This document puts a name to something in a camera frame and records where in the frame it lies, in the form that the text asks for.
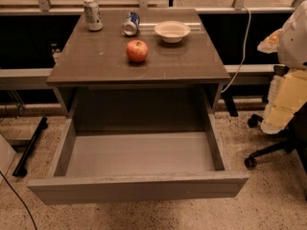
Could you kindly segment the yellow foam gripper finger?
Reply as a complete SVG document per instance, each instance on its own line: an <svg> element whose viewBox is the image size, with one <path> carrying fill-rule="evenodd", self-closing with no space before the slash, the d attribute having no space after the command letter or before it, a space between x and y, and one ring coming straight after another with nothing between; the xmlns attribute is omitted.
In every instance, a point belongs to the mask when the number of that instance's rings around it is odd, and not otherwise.
<svg viewBox="0 0 307 230"><path fill-rule="evenodd" d="M283 77L274 76L268 101L260 127L267 134L275 134L307 103L307 71L293 69Z"/></svg>
<svg viewBox="0 0 307 230"><path fill-rule="evenodd" d="M259 43L257 50L266 54L276 53L281 32L282 30L278 29L271 33Z"/></svg>

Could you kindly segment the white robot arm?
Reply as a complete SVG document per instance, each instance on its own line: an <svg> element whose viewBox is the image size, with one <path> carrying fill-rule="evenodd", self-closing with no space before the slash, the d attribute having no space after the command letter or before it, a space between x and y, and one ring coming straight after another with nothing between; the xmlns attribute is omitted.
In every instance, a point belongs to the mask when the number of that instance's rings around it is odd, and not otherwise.
<svg viewBox="0 0 307 230"><path fill-rule="evenodd" d="M277 53L289 71L274 76L268 94L261 129L275 134L286 127L307 103L307 1L303 1L283 27L267 36L258 46L262 53Z"/></svg>

